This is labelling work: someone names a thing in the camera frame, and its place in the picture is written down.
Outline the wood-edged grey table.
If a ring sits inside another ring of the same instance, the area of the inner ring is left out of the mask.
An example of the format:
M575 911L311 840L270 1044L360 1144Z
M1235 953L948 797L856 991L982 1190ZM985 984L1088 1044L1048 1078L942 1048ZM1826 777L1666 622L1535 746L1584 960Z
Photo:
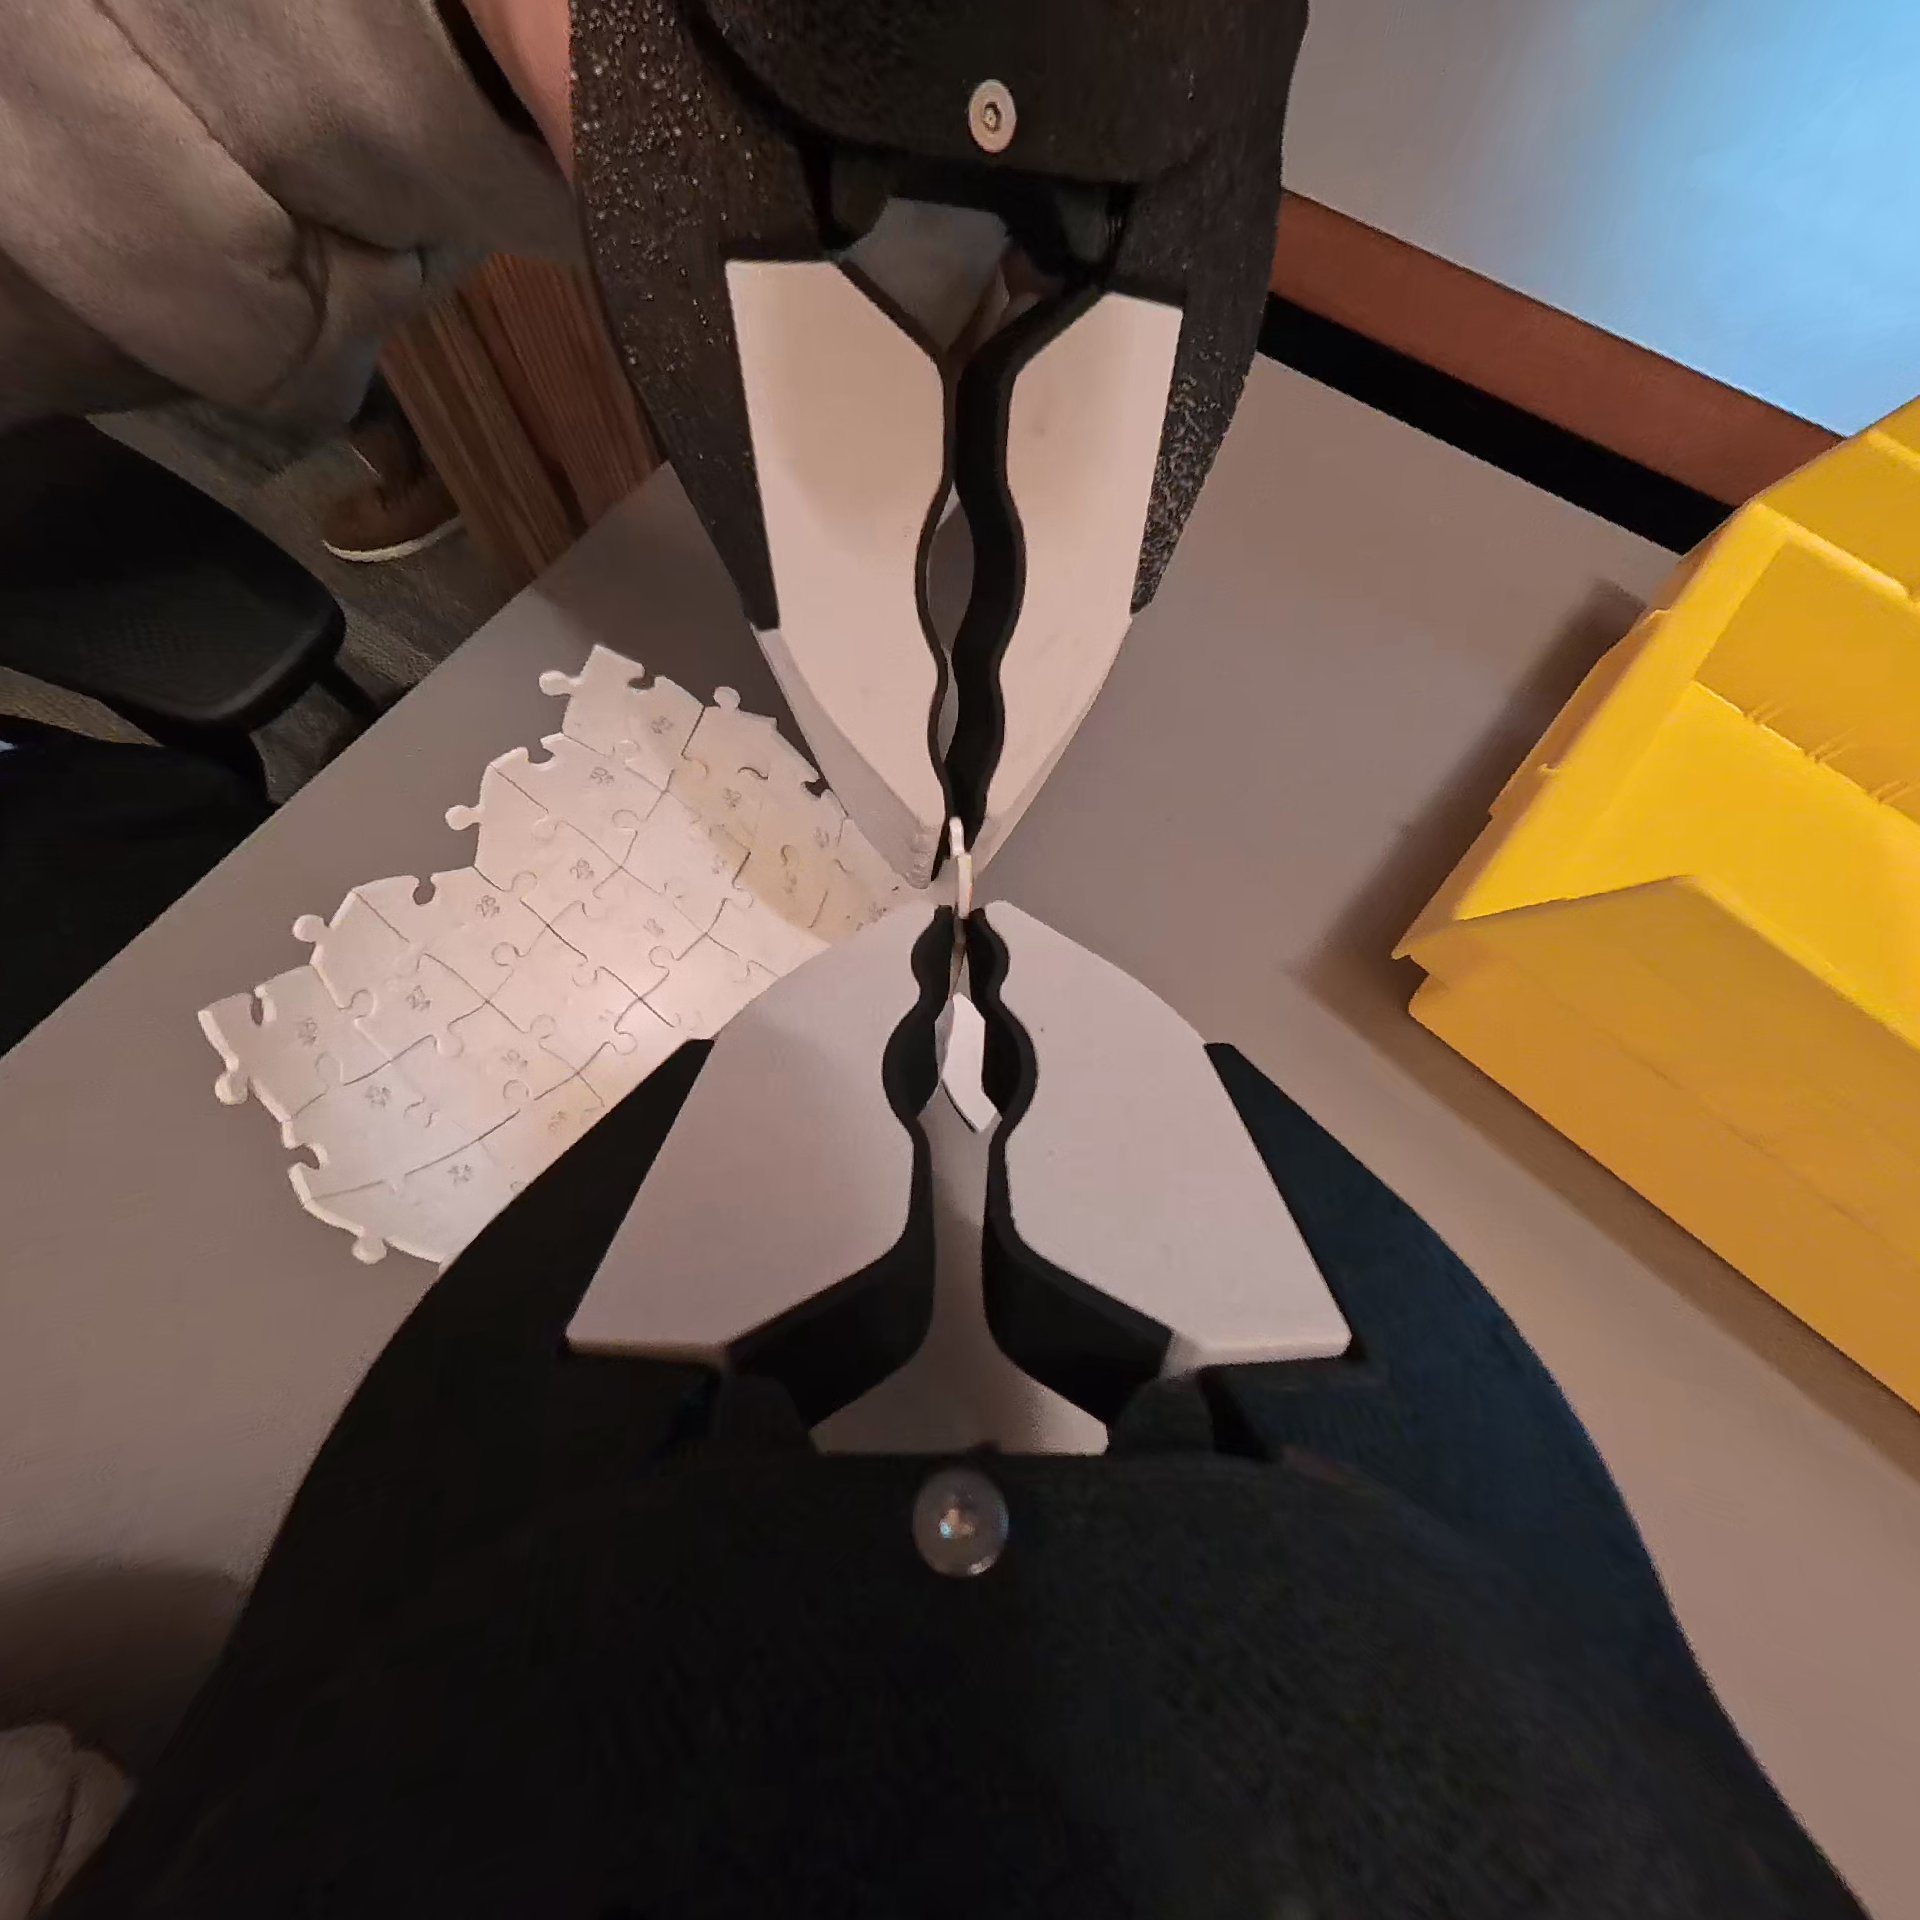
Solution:
M1313 4L1281 296L1735 502L1918 390L1918 6Z

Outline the person's black trousers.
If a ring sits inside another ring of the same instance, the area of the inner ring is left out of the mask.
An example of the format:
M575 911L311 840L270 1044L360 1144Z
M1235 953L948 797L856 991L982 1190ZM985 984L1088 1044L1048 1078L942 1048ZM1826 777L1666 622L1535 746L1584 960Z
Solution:
M273 815L216 758L2 721L2 1048Z

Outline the person's brown shoe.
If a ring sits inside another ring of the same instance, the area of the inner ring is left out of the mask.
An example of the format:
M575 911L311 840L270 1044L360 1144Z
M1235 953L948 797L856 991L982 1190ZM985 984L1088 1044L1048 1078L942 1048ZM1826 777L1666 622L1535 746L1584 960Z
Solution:
M332 558L394 565L462 532L460 505L382 374L370 381L343 444L356 458L356 476L320 513L320 540Z

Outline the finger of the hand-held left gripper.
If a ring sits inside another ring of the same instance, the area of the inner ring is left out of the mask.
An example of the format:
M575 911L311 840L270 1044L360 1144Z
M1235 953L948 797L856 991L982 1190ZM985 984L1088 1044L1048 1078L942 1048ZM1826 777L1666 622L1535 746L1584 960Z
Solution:
M1084 290L968 364L953 480L972 590L951 644L947 777L983 868L1055 772L1137 617L1182 311Z
M947 826L922 578L948 492L945 365L828 258L735 258L728 298L776 590L760 646L854 824L922 888Z

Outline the wooden pillar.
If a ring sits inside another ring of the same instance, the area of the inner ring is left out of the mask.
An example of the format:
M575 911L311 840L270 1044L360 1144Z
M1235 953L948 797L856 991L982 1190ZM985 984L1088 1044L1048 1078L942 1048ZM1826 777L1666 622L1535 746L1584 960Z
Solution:
M505 592L662 463L579 268L495 254L403 322L378 365Z

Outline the curved jigsaw puzzle piece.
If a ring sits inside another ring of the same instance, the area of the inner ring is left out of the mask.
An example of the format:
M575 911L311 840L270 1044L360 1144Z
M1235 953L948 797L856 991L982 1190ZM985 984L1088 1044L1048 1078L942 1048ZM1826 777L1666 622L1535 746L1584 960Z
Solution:
M940 1050L940 1086L953 1111L979 1135L1000 1120L1000 1109L985 1089L988 1026L970 991L970 914L974 904L974 855L968 840L964 821L951 815L947 846L953 881L953 946L948 969L947 1008L940 1015L936 1040Z

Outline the black chair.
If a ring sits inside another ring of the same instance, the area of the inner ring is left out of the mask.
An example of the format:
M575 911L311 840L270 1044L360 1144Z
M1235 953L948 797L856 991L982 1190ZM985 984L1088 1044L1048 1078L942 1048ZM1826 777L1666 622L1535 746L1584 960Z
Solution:
M79 418L4 434L4 666L266 793L255 736L308 689L380 718L343 646L326 582L216 496Z

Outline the partly built puzzle ball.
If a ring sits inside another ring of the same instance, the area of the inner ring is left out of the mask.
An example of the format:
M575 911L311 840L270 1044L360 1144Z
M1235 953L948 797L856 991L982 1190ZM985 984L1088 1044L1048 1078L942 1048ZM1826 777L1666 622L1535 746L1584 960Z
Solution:
M363 1264L452 1262L686 1042L920 895L770 714L595 644L561 726L449 812L471 858L356 881L302 965L199 1009L300 1208Z

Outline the yellow plastic bin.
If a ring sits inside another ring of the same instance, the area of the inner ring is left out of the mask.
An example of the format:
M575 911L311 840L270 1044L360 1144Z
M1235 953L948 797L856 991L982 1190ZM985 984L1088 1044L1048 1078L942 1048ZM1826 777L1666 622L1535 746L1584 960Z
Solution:
M1918 1405L1918 402L1654 593L1404 932L1410 1015Z

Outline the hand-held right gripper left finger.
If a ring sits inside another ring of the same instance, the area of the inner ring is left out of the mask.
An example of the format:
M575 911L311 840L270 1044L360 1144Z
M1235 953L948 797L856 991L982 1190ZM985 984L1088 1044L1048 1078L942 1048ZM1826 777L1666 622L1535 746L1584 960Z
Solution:
M922 1348L930 1152L956 917L903 904L712 1042L567 1344L777 1382L826 1421Z

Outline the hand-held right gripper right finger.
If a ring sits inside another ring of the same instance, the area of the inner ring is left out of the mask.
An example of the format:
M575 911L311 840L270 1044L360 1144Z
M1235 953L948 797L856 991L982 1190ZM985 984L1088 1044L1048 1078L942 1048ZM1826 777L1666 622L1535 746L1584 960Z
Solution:
M968 921L998 1348L1114 1421L1164 1377L1347 1358L1353 1330L1195 1026L1010 903Z

